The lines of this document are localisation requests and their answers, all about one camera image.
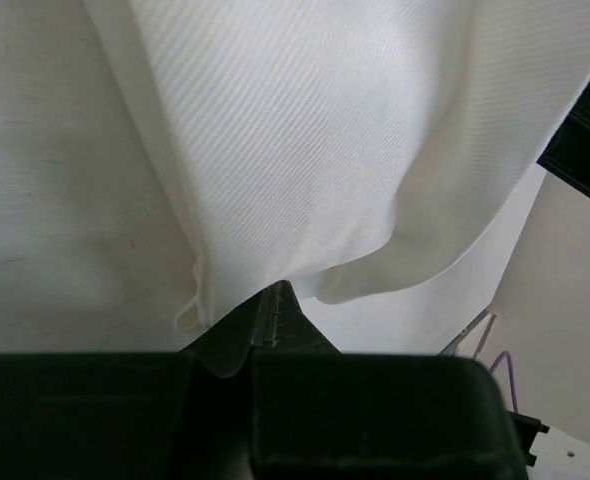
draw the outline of ribbed fabric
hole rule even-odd
[[[452,265],[590,78],[590,0],[87,0],[210,325]]]

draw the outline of wire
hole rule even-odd
[[[506,366],[508,367],[508,385],[511,391],[511,402],[513,404],[513,412],[519,413],[519,409],[517,408],[517,392],[515,390],[515,371],[513,370],[513,357],[508,350],[504,350],[500,353],[488,371],[493,375],[499,364],[502,363],[502,360],[506,359]]]

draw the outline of purple cable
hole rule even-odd
[[[500,353],[488,371],[492,374],[495,373],[497,367],[502,362],[502,360],[506,359],[506,366],[508,367],[508,385],[511,390],[511,402],[513,403],[513,412],[519,413],[517,408],[517,392],[515,391],[515,372],[513,371],[513,358],[508,350],[504,350]]]

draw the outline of purple wire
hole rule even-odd
[[[499,364],[502,363],[502,360],[506,359],[506,366],[508,367],[508,384],[511,391],[511,402],[513,403],[513,412],[519,413],[517,408],[517,392],[515,391],[515,372],[513,371],[513,358],[508,350],[504,350],[500,353],[488,371],[492,374],[495,373]]]

